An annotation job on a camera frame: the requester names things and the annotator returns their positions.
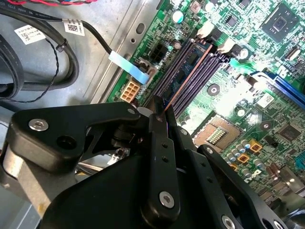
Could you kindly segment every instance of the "cable label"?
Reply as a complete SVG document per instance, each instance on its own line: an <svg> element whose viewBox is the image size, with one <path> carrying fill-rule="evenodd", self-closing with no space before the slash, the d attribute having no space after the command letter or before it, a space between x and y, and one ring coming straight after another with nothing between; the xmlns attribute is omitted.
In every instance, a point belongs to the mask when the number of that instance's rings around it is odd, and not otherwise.
<svg viewBox="0 0 305 229"><path fill-rule="evenodd" d="M26 45L46 39L46 36L41 31L30 25L16 29L15 33Z"/></svg>
<svg viewBox="0 0 305 229"><path fill-rule="evenodd" d="M65 31L79 36L85 36L84 26L80 20L62 19Z"/></svg>

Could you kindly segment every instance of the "integrated circuit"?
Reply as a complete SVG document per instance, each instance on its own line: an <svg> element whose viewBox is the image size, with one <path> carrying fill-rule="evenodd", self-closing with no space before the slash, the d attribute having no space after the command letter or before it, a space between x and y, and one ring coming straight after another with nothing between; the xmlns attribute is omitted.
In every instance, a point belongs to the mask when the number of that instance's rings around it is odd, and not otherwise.
<svg viewBox="0 0 305 229"><path fill-rule="evenodd" d="M212 112L202 122L194 135L194 143L197 146L207 144L217 152L226 149L243 131L237 126L225 120L220 115Z"/></svg>
<svg viewBox="0 0 305 229"><path fill-rule="evenodd" d="M226 20L226 23L233 27L237 23L237 19L234 16L229 16L228 19Z"/></svg>
<svg viewBox="0 0 305 229"><path fill-rule="evenodd" d="M261 28L271 39L280 43L299 21L291 9L284 3L280 3L264 21Z"/></svg>
<svg viewBox="0 0 305 229"><path fill-rule="evenodd" d="M278 134L286 141L293 141L297 139L302 132L297 127L291 124L285 124L279 131Z"/></svg>

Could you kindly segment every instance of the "ram slot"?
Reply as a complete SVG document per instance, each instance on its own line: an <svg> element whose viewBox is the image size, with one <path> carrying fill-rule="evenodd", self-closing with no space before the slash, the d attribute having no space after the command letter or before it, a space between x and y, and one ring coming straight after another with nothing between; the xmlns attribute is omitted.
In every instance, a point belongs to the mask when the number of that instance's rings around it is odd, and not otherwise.
<svg viewBox="0 0 305 229"><path fill-rule="evenodd" d="M161 77L157 86L152 90L150 96L146 99L145 105L149 103L154 95L161 96L165 90L171 84L173 77L180 70L182 64L187 60L187 58L192 54L194 47L193 39L189 39L185 45L181 48L179 53L175 56L174 60L170 63L170 67L166 73Z"/></svg>
<svg viewBox="0 0 305 229"><path fill-rule="evenodd" d="M230 59L218 52L215 55L208 55L198 71L187 82L173 102L176 116L179 116L185 108L194 100L197 94L203 89L215 72L228 63Z"/></svg>

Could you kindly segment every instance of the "black chip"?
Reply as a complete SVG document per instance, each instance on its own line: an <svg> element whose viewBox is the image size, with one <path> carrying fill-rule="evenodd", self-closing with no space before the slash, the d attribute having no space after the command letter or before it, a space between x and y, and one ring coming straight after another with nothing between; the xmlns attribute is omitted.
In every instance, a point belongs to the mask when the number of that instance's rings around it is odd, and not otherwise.
<svg viewBox="0 0 305 229"><path fill-rule="evenodd" d="M230 26L234 26L236 24L237 20L234 16L229 16L226 23Z"/></svg>
<svg viewBox="0 0 305 229"><path fill-rule="evenodd" d="M187 62L190 65L194 65L196 63L196 61L198 60L198 58L199 58L199 56L196 53L192 53Z"/></svg>
<svg viewBox="0 0 305 229"><path fill-rule="evenodd" d="M250 0L240 0L240 4L244 7L247 7L250 3Z"/></svg>
<svg viewBox="0 0 305 229"><path fill-rule="evenodd" d="M262 30L275 42L281 42L300 19L284 3L280 3L262 24Z"/></svg>
<svg viewBox="0 0 305 229"><path fill-rule="evenodd" d="M221 32L217 27L215 27L211 34L206 38L207 40L216 42L218 41L218 39L221 37L223 32Z"/></svg>
<svg viewBox="0 0 305 229"><path fill-rule="evenodd" d="M293 154L295 154L295 153L296 153L296 150L295 150L295 149L292 149L292 150L290 150L290 151L288 152L289 155L293 155Z"/></svg>
<svg viewBox="0 0 305 229"><path fill-rule="evenodd" d="M176 81L178 83L181 83L184 78L185 78L185 72L183 70L179 71L178 75L176 76Z"/></svg>
<svg viewBox="0 0 305 229"><path fill-rule="evenodd" d="M165 47L163 44L159 43L152 51L150 58L154 62L160 62L166 55L167 51L168 51L168 48Z"/></svg>
<svg viewBox="0 0 305 229"><path fill-rule="evenodd" d="M293 141L297 139L297 137L300 136L301 132L298 131L296 128L294 128L291 125L286 125L284 128L282 128L279 132L280 136L282 136L284 139L288 141Z"/></svg>

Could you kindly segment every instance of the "blue slot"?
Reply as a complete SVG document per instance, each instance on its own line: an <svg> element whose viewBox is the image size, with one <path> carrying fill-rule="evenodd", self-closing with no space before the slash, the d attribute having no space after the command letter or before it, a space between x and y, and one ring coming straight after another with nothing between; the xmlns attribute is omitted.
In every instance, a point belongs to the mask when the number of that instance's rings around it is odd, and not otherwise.
<svg viewBox="0 0 305 229"><path fill-rule="evenodd" d="M305 152L301 153L299 156L295 158L295 166L298 169L305 170Z"/></svg>
<svg viewBox="0 0 305 229"><path fill-rule="evenodd" d="M305 96L302 93L292 87L288 82L286 82L277 74L264 72L264 75L268 76L268 81L270 84L272 84L280 92L282 92L289 99L291 99L293 102L305 110Z"/></svg>

